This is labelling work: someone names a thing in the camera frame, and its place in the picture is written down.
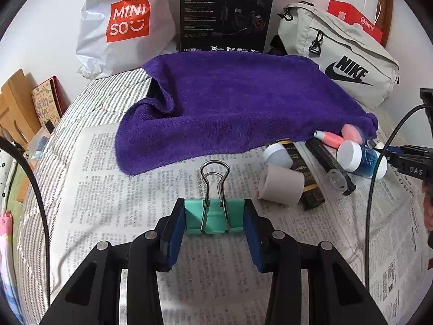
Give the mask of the right hand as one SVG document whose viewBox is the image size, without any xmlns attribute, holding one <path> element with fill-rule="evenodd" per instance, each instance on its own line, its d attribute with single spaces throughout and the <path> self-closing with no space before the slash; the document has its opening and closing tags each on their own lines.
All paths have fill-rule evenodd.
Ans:
<svg viewBox="0 0 433 325">
<path fill-rule="evenodd" d="M 432 198 L 429 194 L 428 183 L 425 181 L 422 184 L 422 192 L 424 193 L 424 225 L 428 231 L 433 231 Z"/>
</svg>

